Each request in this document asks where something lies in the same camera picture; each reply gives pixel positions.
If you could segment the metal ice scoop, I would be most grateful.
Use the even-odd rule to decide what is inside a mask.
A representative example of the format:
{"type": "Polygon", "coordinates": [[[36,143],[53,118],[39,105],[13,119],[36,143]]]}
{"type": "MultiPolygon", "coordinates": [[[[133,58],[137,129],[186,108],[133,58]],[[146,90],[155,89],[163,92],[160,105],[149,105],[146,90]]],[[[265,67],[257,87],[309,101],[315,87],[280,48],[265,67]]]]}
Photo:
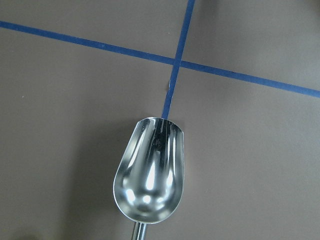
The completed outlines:
{"type": "Polygon", "coordinates": [[[149,225],[178,208],[185,181],[184,133],[174,122],[147,117],[137,122],[120,160],[113,197],[134,222],[131,239],[143,240],[149,225]]]}

